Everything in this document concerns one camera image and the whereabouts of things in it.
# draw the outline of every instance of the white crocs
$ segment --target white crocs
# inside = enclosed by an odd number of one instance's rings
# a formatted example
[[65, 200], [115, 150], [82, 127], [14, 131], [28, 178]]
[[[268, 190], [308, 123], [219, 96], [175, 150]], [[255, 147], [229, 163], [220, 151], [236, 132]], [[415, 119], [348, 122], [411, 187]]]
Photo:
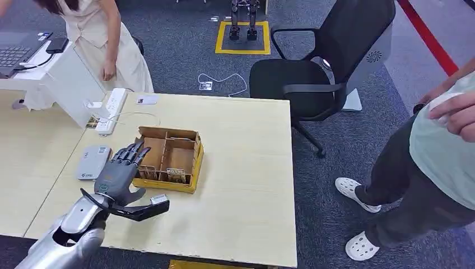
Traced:
[[381, 210], [381, 206], [369, 206], [358, 199], [355, 194], [356, 186], [361, 185], [360, 183], [354, 181], [351, 178], [337, 178], [335, 180], [335, 186], [337, 190], [341, 192], [344, 196], [355, 200], [355, 202], [359, 203], [361, 207], [363, 207], [366, 211], [371, 213], [378, 213]]
[[365, 261], [370, 259], [378, 252], [379, 247], [375, 247], [368, 238], [365, 232], [353, 237], [346, 243], [346, 254], [355, 261]]

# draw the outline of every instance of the white power strip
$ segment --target white power strip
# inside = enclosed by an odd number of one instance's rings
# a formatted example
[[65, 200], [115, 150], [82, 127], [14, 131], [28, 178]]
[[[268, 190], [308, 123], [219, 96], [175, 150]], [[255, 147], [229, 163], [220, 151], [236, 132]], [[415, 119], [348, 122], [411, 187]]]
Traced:
[[100, 118], [96, 126], [96, 131], [101, 136], [108, 136], [117, 124], [117, 114], [120, 113], [127, 98], [127, 89], [115, 88], [110, 94], [106, 108], [109, 111], [109, 118]]

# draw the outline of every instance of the laptop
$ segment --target laptop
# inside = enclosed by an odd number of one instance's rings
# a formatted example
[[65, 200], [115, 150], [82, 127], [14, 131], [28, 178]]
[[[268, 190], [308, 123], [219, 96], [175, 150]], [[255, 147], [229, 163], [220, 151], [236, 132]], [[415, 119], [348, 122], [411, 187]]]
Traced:
[[51, 31], [0, 31], [0, 79], [12, 77], [51, 36]]

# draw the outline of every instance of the black office chair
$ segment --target black office chair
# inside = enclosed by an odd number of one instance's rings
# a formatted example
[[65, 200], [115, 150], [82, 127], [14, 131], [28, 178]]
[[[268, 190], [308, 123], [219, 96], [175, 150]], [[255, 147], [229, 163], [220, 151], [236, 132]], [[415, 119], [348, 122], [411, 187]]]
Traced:
[[[272, 43], [282, 59], [252, 66], [251, 98], [290, 100], [291, 125], [324, 157], [323, 147], [300, 121], [322, 121], [343, 108], [348, 79], [394, 16], [394, 0], [337, 0], [321, 28], [272, 27]], [[274, 38], [275, 33], [285, 31], [313, 32], [314, 50], [302, 60], [287, 59]], [[334, 85], [321, 66], [311, 61], [315, 57], [330, 63]]]

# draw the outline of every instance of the black cable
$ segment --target black cable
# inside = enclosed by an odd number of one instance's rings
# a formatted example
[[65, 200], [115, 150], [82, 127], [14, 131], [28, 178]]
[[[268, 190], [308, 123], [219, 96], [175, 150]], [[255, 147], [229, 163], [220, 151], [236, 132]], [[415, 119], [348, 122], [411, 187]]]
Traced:
[[41, 64], [36, 64], [36, 66], [32, 66], [32, 67], [23, 67], [22, 69], [15, 69], [15, 71], [29, 70], [29, 69], [34, 69], [34, 68], [36, 68], [36, 67], [38, 67], [38, 66], [45, 65], [46, 63], [48, 63], [48, 62], [53, 58], [54, 55], [55, 55], [55, 53], [51, 54], [51, 55], [49, 56], [49, 58], [48, 58], [46, 61], [44, 61], [43, 63], [41, 63]]

